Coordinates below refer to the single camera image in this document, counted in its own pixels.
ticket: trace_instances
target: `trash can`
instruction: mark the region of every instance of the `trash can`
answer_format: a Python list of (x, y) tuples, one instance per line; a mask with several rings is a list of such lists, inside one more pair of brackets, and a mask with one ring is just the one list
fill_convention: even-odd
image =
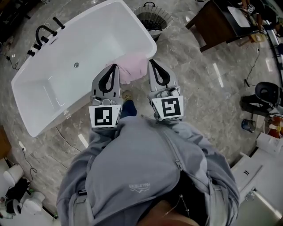
[(146, 2), (138, 7), (134, 14), (147, 29), (154, 41), (161, 33), (173, 24), (173, 17), (165, 10), (155, 6), (153, 2)]

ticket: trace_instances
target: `cardboard box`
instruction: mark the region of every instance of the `cardboard box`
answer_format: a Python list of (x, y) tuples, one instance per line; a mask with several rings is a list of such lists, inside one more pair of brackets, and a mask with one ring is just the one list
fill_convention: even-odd
[(3, 126), (0, 126), (0, 159), (4, 158), (11, 149)]

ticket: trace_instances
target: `shoe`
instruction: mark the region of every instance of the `shoe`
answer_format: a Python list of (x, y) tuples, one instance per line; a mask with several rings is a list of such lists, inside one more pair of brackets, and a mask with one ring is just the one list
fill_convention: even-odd
[(124, 102), (128, 100), (133, 100), (132, 92), (129, 90), (126, 90), (125, 92), (122, 93), (122, 98), (124, 99)]

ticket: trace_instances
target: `black faucet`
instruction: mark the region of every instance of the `black faucet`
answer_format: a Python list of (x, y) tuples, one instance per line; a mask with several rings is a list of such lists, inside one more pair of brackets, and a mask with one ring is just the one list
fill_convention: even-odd
[(46, 37), (44, 37), (44, 36), (42, 36), (42, 37), (40, 38), (40, 40), (41, 40), (41, 41), (44, 41), (45, 43), (48, 43), (48, 41), (49, 41), (49, 39), (46, 38)]
[(35, 43), (35, 44), (34, 44), (34, 48), (37, 49), (37, 50), (40, 50), (40, 49), (41, 49), (41, 46)]
[(32, 51), (32, 50), (29, 50), (29, 51), (27, 52), (27, 54), (28, 54), (28, 55), (31, 55), (31, 56), (33, 56), (33, 57), (34, 57), (35, 52), (34, 52), (34, 51)]
[(56, 17), (53, 17), (52, 19), (61, 27), (61, 29), (64, 29), (66, 27)]
[(45, 25), (40, 25), (40, 26), (36, 29), (36, 32), (35, 32), (35, 38), (36, 38), (36, 41), (37, 41), (37, 43), (38, 43), (39, 46), (42, 46), (42, 43), (41, 43), (41, 41), (40, 41), (40, 39), (39, 39), (39, 36), (38, 36), (39, 30), (40, 30), (41, 28), (44, 28), (45, 30), (49, 31), (53, 36), (56, 36), (56, 35), (57, 35), (57, 32), (56, 32), (56, 31), (51, 30), (50, 28), (46, 27)]

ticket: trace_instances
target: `jeans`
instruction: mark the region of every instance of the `jeans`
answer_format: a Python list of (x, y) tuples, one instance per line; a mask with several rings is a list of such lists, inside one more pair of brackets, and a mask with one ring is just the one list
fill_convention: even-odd
[(123, 104), (123, 110), (121, 112), (121, 118), (127, 117), (127, 116), (136, 116), (137, 115), (137, 110), (136, 107), (134, 106), (134, 102), (132, 100), (127, 100)]

